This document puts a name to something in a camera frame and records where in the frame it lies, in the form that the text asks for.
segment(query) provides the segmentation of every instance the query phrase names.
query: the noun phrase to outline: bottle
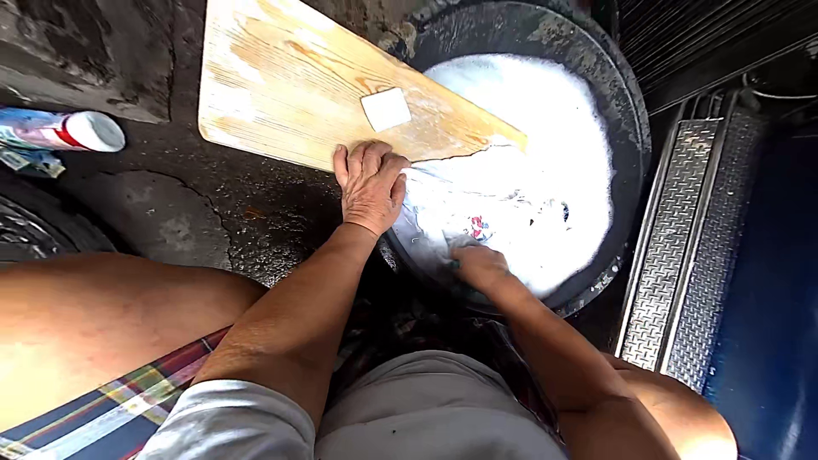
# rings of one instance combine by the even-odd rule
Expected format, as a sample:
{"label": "bottle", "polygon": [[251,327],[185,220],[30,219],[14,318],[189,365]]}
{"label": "bottle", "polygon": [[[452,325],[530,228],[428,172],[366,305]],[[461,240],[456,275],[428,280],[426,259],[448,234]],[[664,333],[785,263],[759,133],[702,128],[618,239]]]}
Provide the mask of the bottle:
{"label": "bottle", "polygon": [[122,129],[100,112],[46,112],[0,107],[0,146],[24,149],[120,151]]}

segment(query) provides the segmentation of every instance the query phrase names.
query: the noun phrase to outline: wood grain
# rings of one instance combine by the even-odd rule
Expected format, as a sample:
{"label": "wood grain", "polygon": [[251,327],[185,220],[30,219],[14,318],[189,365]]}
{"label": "wood grain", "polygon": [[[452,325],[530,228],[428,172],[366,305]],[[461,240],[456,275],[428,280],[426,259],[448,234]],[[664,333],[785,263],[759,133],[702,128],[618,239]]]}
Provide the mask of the wood grain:
{"label": "wood grain", "polygon": [[[375,133],[361,97],[402,88],[412,121]],[[205,139],[332,170],[337,144],[378,138],[410,160],[526,137],[297,0],[208,2],[199,100]]]}

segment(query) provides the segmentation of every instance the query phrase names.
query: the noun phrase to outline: forearm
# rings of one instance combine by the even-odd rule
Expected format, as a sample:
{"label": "forearm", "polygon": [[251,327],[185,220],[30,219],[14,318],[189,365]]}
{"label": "forearm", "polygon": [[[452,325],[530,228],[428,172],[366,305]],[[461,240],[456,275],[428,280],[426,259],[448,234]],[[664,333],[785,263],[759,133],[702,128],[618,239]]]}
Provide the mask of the forearm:
{"label": "forearm", "polygon": [[605,357],[508,275],[487,293],[506,316],[571,457],[678,458],[669,439]]}
{"label": "forearm", "polygon": [[354,223],[236,321],[196,377],[252,381],[287,395],[317,424],[372,232]]}
{"label": "forearm", "polygon": [[585,337],[508,276],[488,293],[506,316],[542,389],[559,411],[632,397],[625,381]]}

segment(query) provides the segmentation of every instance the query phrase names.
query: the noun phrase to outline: sleeve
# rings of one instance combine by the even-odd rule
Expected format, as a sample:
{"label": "sleeve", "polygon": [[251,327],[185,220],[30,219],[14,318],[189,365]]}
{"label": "sleeve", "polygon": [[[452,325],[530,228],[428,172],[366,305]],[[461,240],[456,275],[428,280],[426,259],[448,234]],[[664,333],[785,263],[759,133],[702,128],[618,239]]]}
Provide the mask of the sleeve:
{"label": "sleeve", "polygon": [[315,426],[292,399],[238,380],[204,381],[182,393],[138,460],[312,460]]}

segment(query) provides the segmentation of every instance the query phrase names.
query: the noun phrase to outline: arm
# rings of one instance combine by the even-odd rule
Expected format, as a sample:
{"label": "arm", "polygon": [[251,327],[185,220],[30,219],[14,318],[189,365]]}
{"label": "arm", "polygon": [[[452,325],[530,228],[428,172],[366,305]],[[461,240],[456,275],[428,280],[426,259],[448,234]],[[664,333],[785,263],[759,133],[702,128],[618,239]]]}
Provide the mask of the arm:
{"label": "arm", "polygon": [[335,151],[342,223],[315,254],[250,307],[194,380],[252,381],[286,395],[318,426],[364,263],[398,217],[409,161],[382,142]]}
{"label": "arm", "polygon": [[484,246],[455,249],[458,274],[506,316],[546,397],[571,458],[678,459],[658,423],[603,355],[534,297]]}

